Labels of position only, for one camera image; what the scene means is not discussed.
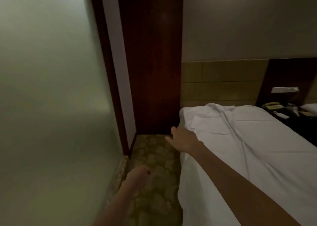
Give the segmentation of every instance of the telephone handset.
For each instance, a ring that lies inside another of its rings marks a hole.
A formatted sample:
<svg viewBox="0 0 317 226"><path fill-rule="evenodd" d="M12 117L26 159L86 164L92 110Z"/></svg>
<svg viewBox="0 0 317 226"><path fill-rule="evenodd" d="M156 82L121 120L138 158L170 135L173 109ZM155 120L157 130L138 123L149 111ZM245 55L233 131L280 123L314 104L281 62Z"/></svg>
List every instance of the telephone handset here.
<svg viewBox="0 0 317 226"><path fill-rule="evenodd" d="M279 102L269 102L262 105L263 108L267 110L276 110L276 109L282 109L284 106L282 106Z"/></svg>

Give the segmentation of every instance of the glass wall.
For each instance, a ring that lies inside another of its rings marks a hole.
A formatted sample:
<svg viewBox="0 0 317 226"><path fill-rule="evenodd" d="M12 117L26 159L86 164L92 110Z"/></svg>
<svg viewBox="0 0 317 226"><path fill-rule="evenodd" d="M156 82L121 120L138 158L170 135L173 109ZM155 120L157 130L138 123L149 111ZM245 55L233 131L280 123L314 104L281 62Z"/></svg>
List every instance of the glass wall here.
<svg viewBox="0 0 317 226"><path fill-rule="evenodd" d="M0 225L91 225L122 156L91 2L0 18Z"/></svg>

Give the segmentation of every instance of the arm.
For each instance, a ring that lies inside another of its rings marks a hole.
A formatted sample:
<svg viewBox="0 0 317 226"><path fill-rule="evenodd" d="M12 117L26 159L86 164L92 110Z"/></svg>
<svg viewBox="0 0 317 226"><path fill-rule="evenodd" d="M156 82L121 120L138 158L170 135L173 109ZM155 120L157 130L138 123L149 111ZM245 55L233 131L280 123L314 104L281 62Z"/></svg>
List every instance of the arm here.
<svg viewBox="0 0 317 226"><path fill-rule="evenodd" d="M129 172L118 193L97 217L93 226L124 225L134 194L144 187L152 179L152 176L150 169L145 165L136 167Z"/></svg>
<svg viewBox="0 0 317 226"><path fill-rule="evenodd" d="M212 180L241 226L300 226L283 208L213 154L194 132L172 127L166 140L180 152L191 155Z"/></svg>

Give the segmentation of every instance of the black nightstand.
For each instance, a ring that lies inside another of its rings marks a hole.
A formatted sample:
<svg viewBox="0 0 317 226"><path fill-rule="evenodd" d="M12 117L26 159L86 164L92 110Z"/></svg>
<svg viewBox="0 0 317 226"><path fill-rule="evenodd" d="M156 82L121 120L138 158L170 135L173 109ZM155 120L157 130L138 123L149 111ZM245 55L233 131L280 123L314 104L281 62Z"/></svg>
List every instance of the black nightstand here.
<svg viewBox="0 0 317 226"><path fill-rule="evenodd" d="M298 117L294 112L289 111L286 108L275 110L278 113L289 116L288 119L283 119L275 115L273 111L266 111L317 147L317 117Z"/></svg>

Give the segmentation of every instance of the switch panel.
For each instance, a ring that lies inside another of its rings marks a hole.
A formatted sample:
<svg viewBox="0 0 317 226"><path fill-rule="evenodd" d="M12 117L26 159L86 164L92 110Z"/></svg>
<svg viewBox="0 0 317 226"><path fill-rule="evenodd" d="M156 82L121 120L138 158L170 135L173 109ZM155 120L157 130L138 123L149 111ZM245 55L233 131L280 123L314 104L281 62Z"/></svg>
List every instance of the switch panel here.
<svg viewBox="0 0 317 226"><path fill-rule="evenodd" d="M271 93L289 93L289 92L298 92L298 86L289 86L289 87L273 87Z"/></svg>

